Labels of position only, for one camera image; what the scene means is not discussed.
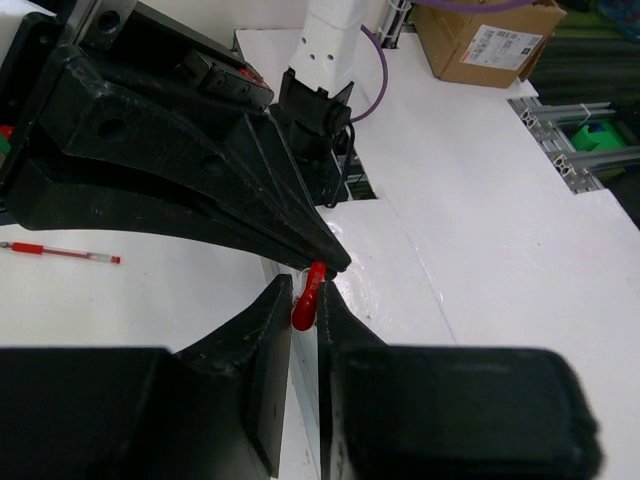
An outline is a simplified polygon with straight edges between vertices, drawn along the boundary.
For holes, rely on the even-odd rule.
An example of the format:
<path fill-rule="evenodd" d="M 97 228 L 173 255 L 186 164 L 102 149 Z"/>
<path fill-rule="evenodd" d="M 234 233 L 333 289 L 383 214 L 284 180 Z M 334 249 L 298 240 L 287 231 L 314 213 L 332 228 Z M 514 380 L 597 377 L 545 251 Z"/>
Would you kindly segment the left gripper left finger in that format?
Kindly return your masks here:
<path fill-rule="evenodd" d="M 271 479 L 278 475 L 292 279 L 179 352 L 1 352 L 5 479 Z"/>

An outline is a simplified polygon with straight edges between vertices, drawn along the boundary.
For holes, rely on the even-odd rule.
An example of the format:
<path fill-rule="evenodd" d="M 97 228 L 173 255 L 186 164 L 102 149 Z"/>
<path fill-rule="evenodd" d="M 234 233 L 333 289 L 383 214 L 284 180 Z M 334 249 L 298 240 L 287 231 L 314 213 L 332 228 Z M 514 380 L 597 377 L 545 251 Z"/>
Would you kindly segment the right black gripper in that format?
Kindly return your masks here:
<path fill-rule="evenodd" d="M 139 1 L 41 1 L 1 68 L 1 204 L 29 230 L 156 234 L 294 268 L 350 256 L 224 46 Z"/>

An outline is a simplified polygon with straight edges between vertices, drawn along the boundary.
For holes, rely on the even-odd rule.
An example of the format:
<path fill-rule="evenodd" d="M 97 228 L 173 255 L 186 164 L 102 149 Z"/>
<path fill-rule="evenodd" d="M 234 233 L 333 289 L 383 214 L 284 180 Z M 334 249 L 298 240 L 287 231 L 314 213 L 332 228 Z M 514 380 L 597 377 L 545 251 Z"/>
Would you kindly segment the red paper clip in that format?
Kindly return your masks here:
<path fill-rule="evenodd" d="M 314 325 L 318 292 L 326 272 L 327 265 L 319 261 L 314 262 L 308 271 L 304 289 L 292 311 L 292 326 L 297 331 L 307 331 Z"/>

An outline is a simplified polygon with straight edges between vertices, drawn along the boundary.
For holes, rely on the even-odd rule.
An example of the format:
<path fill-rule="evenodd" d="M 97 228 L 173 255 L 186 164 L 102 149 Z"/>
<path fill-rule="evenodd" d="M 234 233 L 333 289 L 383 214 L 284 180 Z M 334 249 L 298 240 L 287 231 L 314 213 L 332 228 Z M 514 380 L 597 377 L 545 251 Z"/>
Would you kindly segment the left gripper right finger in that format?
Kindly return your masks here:
<path fill-rule="evenodd" d="M 332 283 L 318 297 L 325 479 L 593 479 L 578 376 L 537 348 L 389 345 Z"/>

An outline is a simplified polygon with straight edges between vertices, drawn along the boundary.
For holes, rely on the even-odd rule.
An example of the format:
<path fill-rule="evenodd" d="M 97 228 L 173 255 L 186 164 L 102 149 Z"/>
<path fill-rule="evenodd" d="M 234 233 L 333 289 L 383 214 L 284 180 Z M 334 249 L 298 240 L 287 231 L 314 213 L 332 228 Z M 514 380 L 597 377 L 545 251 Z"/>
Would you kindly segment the red gel pen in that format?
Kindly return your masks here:
<path fill-rule="evenodd" d="M 55 256 L 64 258 L 73 258 L 79 260 L 88 260 L 101 262 L 112 265 L 119 265 L 121 263 L 121 257 L 110 254 L 64 250 L 60 248 L 48 247 L 41 244 L 32 244 L 24 242 L 1 242 L 1 248 L 16 253 L 38 255 L 38 256 Z"/>

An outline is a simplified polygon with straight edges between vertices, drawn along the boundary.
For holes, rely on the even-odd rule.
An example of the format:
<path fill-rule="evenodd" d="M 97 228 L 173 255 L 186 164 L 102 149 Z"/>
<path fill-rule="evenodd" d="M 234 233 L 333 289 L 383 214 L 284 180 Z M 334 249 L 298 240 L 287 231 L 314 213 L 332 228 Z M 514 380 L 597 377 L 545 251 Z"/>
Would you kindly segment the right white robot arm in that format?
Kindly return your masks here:
<path fill-rule="evenodd" d="M 29 1 L 2 28 L 1 207 L 22 227 L 156 234 L 303 270 L 350 256 L 313 178 L 353 134 L 367 10 L 312 1 L 278 90 L 242 57 L 140 1 Z"/>

